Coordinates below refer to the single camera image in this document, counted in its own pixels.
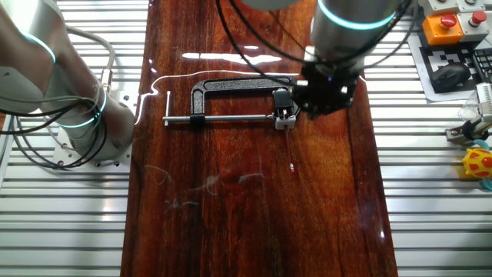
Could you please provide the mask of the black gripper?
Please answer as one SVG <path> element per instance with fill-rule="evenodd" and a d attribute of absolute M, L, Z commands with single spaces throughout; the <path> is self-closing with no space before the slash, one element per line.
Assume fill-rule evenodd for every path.
<path fill-rule="evenodd" d="M 336 112 L 353 105 L 357 74 L 341 71 L 324 75 L 315 65 L 304 65 L 301 75 L 307 85 L 296 86 L 296 104 L 308 118 L 318 112 Z"/>

